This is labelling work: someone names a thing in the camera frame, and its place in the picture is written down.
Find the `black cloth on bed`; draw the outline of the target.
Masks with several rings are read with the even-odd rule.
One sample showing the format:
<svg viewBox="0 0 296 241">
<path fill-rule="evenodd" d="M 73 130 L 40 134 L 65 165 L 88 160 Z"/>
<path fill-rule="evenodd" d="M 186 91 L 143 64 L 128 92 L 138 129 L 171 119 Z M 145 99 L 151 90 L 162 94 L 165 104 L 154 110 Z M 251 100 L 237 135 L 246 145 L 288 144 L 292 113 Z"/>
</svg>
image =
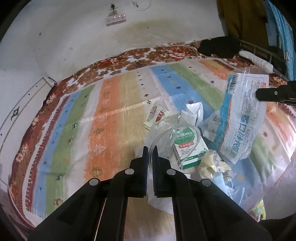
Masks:
<svg viewBox="0 0 296 241">
<path fill-rule="evenodd" d="M 202 40 L 197 51 L 205 56 L 216 55 L 219 58 L 233 58 L 241 50 L 240 42 L 232 36 L 223 36 Z"/>
</svg>

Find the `yellow hanging garment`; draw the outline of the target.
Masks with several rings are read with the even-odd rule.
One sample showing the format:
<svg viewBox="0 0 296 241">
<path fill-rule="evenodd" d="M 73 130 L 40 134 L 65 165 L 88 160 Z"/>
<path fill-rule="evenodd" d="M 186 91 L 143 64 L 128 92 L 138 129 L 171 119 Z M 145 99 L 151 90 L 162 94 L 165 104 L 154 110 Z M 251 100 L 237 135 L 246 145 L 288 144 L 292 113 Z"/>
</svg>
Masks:
<svg viewBox="0 0 296 241">
<path fill-rule="evenodd" d="M 229 35 L 268 48 L 264 1 L 221 0 L 217 1 L 217 9 Z"/>
</svg>

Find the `large printed mask package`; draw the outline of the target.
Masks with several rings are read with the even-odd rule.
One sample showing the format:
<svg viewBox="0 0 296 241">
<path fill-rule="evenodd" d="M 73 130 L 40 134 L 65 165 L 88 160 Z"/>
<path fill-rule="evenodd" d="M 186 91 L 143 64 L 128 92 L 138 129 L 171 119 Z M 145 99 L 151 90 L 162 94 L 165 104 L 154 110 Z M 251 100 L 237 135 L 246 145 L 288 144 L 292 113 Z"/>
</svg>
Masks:
<svg viewBox="0 0 296 241">
<path fill-rule="evenodd" d="M 259 101 L 255 94 L 267 87 L 267 74 L 229 75 L 220 109 L 202 123 L 203 136 L 211 142 L 211 149 L 233 164 L 249 156 L 263 125 L 266 102 Z"/>
</svg>

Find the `white printed plastic bag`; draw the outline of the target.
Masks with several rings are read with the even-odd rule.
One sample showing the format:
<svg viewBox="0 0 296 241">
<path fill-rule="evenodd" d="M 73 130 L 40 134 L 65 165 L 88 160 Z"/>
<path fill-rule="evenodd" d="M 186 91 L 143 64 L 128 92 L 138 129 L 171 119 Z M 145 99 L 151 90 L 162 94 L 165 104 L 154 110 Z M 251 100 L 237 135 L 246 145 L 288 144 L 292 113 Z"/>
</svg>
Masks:
<svg viewBox="0 0 296 241">
<path fill-rule="evenodd" d="M 199 126 L 203 122 L 204 108 L 201 102 L 186 104 L 181 116 L 191 125 Z"/>
</svg>

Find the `clear plastic bag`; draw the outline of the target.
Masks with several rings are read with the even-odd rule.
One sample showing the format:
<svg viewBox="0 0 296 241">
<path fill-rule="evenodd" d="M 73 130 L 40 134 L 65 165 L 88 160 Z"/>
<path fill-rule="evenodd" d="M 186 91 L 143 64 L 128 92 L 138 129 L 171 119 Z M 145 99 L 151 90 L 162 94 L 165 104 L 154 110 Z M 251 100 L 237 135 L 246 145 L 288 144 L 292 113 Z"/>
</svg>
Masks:
<svg viewBox="0 0 296 241">
<path fill-rule="evenodd" d="M 186 126 L 197 128 L 195 125 L 189 124 L 180 114 L 175 114 L 162 119 L 151 127 L 144 140 L 144 143 L 149 148 L 150 166 L 152 166 L 152 151 L 154 147 L 157 147 L 160 157 L 168 159 L 172 167 L 180 169 L 176 164 L 177 158 L 173 146 L 176 129 Z"/>
</svg>

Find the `pink wall power strip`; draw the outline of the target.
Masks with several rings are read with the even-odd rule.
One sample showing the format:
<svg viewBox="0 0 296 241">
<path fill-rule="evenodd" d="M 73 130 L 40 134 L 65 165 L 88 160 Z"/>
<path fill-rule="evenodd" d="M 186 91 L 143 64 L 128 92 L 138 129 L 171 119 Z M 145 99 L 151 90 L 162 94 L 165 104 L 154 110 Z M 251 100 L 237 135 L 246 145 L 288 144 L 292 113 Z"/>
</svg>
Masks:
<svg viewBox="0 0 296 241">
<path fill-rule="evenodd" d="M 105 19 L 105 24 L 107 26 L 112 26 L 112 25 L 124 23 L 125 21 L 126 21 L 126 15 L 125 14 L 117 14 L 117 15 L 108 16 Z"/>
</svg>

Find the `white tissue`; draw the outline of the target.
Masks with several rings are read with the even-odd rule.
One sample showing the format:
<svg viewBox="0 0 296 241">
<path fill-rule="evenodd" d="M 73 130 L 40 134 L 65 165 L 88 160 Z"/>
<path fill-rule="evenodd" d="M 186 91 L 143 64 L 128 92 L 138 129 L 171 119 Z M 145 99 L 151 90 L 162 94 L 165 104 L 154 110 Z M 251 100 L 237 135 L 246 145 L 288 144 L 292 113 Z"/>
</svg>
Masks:
<svg viewBox="0 0 296 241">
<path fill-rule="evenodd" d="M 153 179 L 152 172 L 148 173 L 147 177 L 147 195 L 148 195 L 148 204 L 154 207 L 155 209 L 164 211 L 171 215 L 173 212 L 173 204 L 170 197 L 168 198 L 158 198 L 154 195 Z"/>
</svg>

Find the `blue patterned curtain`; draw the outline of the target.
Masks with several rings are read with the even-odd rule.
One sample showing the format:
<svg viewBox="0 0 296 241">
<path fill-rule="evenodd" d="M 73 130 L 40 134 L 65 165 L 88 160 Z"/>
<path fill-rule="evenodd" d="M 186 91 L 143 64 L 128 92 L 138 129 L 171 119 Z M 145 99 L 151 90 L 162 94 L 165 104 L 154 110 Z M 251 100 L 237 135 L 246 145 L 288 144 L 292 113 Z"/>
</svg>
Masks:
<svg viewBox="0 0 296 241">
<path fill-rule="evenodd" d="M 276 29 L 280 39 L 280 46 L 283 51 L 283 57 L 287 68 L 288 80 L 295 80 L 295 42 L 292 27 L 280 10 L 271 2 L 264 1 L 267 9 L 273 16 Z"/>
</svg>

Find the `green white medicine box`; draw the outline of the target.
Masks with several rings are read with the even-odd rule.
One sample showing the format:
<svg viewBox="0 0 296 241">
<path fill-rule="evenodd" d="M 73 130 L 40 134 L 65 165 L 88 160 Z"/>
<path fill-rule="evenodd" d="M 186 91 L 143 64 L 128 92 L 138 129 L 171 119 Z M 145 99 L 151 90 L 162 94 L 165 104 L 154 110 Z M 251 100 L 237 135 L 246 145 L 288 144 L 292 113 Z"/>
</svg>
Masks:
<svg viewBox="0 0 296 241">
<path fill-rule="evenodd" d="M 176 129 L 173 148 L 181 170 L 198 166 L 209 150 L 199 129 L 187 126 Z"/>
</svg>

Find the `yellow wrapper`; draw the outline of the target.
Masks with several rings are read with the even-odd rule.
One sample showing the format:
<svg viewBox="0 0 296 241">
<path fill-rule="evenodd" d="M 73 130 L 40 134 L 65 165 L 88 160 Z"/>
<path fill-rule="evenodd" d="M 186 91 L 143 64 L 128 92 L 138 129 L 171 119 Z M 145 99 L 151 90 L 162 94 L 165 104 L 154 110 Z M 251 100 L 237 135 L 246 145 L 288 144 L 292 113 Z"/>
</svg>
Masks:
<svg viewBox="0 0 296 241">
<path fill-rule="evenodd" d="M 223 178 L 233 179 L 236 173 L 222 160 L 215 150 L 208 150 L 198 166 L 198 172 L 202 178 L 214 179 L 222 174 Z"/>
</svg>

